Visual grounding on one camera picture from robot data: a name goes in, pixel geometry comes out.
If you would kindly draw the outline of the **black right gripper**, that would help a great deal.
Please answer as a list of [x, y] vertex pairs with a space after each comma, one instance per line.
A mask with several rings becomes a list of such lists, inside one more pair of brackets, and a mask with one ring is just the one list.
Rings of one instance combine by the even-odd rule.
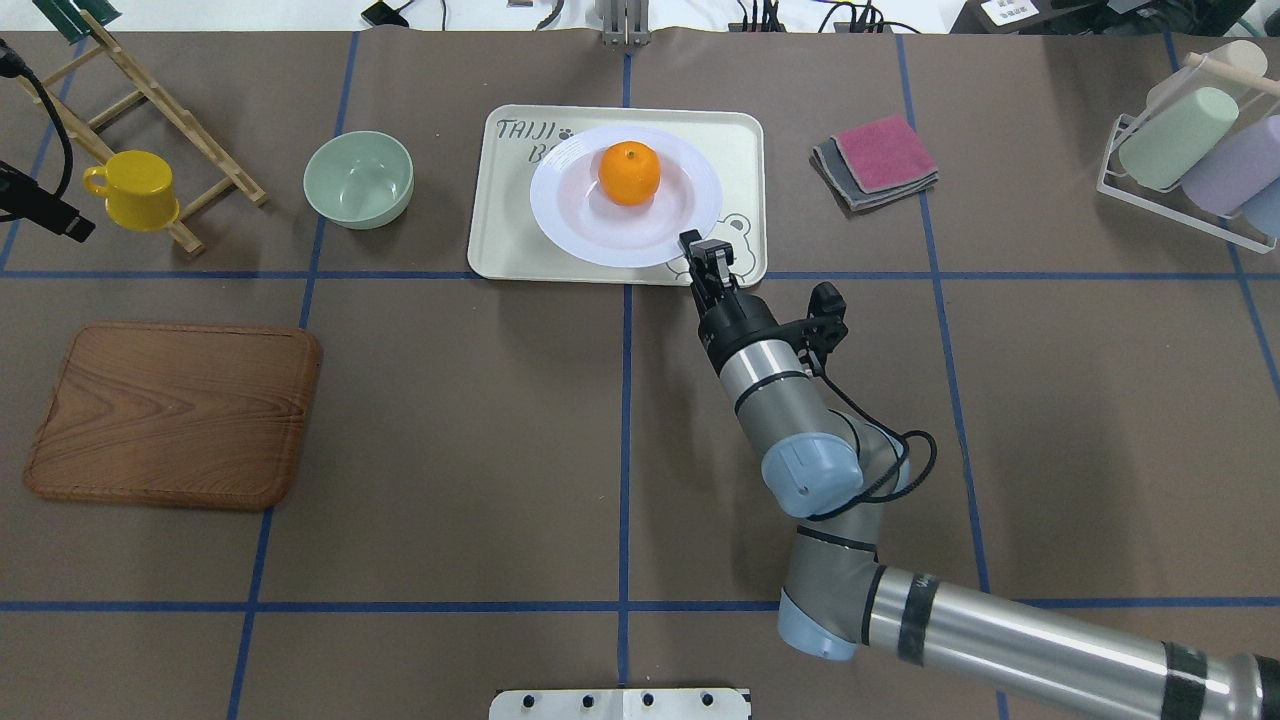
[[849, 336], [847, 304], [829, 282], [814, 286], [803, 319], [780, 323], [763, 299], [739, 288], [731, 243], [704, 238], [699, 231], [682, 232], [678, 242], [699, 313], [698, 337], [717, 374], [735, 354], [774, 340], [808, 366], [823, 368]]

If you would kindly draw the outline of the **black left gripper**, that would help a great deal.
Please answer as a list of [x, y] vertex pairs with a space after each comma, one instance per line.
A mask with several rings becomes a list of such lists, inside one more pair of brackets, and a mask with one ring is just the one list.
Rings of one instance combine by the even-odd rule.
[[96, 224], [61, 200], [44, 201], [38, 182], [22, 170], [1, 161], [1, 220], [31, 219], [44, 229], [83, 243]]

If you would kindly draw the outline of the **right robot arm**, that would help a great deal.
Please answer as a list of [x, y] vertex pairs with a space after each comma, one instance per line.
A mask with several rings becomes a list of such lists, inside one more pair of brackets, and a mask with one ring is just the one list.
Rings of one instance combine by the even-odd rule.
[[795, 520], [777, 629], [792, 648], [844, 662], [879, 650], [915, 667], [979, 678], [1011, 694], [1105, 719], [1275, 719], [1277, 660], [1212, 656], [1036, 609], [886, 562], [884, 509], [910, 495], [913, 439], [831, 386], [828, 356], [847, 336], [844, 296], [828, 282], [806, 313], [778, 322], [742, 288], [733, 246], [678, 237], [698, 336], [760, 474]]

